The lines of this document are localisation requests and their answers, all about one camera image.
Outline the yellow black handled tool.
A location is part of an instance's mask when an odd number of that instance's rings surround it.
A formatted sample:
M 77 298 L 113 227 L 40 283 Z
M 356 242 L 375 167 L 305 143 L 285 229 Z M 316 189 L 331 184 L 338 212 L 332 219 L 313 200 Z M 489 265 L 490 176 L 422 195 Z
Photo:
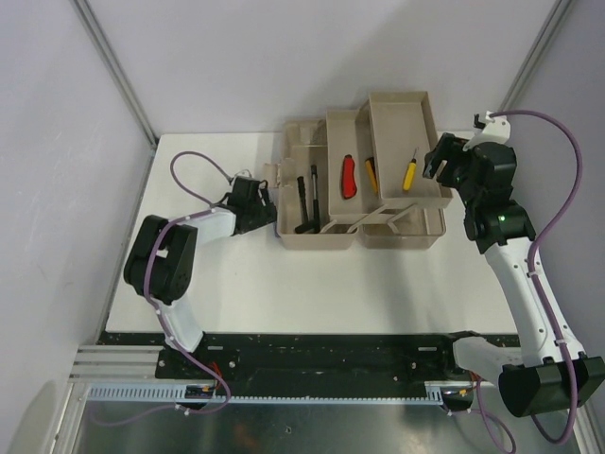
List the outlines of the yellow black handled tool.
M 417 169 L 418 150 L 419 150 L 418 148 L 414 149 L 412 158 L 410 159 L 410 161 L 406 167 L 406 173 L 405 173 L 405 176 L 402 181 L 402 190 L 404 192 L 408 192 L 413 185 L 415 174 L 416 174 L 416 169 Z

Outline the black T-handle wrench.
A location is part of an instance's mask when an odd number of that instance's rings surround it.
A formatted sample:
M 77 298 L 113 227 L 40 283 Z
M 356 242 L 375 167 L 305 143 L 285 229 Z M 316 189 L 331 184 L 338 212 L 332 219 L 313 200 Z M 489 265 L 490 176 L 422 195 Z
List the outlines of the black T-handle wrench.
M 294 232 L 297 235 L 305 234 L 308 232 L 316 234 L 319 231 L 319 225 L 315 220 L 311 219 L 308 214 L 308 207 L 306 201 L 306 186 L 303 176 L 299 176 L 297 178 L 297 186 L 301 207 L 302 222 L 294 229 Z

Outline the black pen tool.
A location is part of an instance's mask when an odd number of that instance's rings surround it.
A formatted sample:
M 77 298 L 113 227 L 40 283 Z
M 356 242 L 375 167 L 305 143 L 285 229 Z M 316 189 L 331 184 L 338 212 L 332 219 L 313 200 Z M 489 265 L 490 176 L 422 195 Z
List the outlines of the black pen tool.
M 313 195 L 313 221 L 316 225 L 316 230 L 320 228 L 320 201 L 319 201 L 319 185 L 318 185 L 318 169 L 316 165 L 310 166 L 312 195 Z

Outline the translucent brown plastic toolbox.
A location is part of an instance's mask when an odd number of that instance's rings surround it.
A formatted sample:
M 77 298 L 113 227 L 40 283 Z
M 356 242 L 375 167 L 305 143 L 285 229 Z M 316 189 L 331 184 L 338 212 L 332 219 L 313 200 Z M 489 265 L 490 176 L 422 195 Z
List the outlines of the translucent brown plastic toolbox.
M 426 92 L 373 92 L 359 108 L 330 110 L 318 119 L 290 120 L 283 126 L 280 158 L 266 167 L 277 191 L 277 227 L 293 251 L 346 250 L 356 237 L 368 249 L 426 250 L 446 233 L 444 210 L 450 190 L 415 174 L 402 190 L 406 167 L 418 148 L 417 166 L 437 144 L 438 134 Z M 343 157 L 355 159 L 357 194 L 340 194 Z M 378 196 L 372 192 L 365 160 L 373 157 Z M 313 219 L 310 166 L 318 169 L 320 228 L 297 235 L 302 215 L 297 178 L 304 177 L 308 214 Z

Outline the red handled tool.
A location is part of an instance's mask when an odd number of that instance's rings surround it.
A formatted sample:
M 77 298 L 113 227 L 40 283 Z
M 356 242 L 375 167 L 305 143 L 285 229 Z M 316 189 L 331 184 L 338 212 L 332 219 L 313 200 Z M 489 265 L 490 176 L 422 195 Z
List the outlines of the red handled tool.
M 351 154 L 346 154 L 342 160 L 340 173 L 340 194 L 344 200 L 350 200 L 357 194 L 355 159 Z

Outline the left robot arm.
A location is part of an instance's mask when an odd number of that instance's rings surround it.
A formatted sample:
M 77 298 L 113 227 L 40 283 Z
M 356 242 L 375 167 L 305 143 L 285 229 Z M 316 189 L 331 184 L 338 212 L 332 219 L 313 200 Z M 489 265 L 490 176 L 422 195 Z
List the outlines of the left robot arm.
M 208 354 L 198 346 L 203 338 L 186 293 L 194 275 L 197 248 L 244 235 L 277 219 L 268 182 L 237 176 L 231 191 L 214 206 L 169 220 L 144 218 L 124 268 L 124 280 L 154 307 L 168 345 L 179 353 L 176 366 L 186 376 L 203 375 Z

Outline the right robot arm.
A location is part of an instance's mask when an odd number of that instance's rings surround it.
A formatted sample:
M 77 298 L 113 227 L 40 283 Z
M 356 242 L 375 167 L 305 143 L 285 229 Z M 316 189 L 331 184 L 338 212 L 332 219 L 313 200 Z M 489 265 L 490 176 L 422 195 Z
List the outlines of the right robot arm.
M 556 306 L 540 259 L 528 256 L 536 233 L 527 211 L 511 197 L 513 148 L 495 142 L 469 147 L 446 133 L 424 163 L 424 177 L 458 191 L 466 236 L 495 273 L 520 341 L 514 352 L 459 332 L 453 346 L 436 355 L 438 372 L 447 379 L 478 374 L 497 386 L 516 417 L 583 406 L 604 380 L 604 360 L 586 355 Z

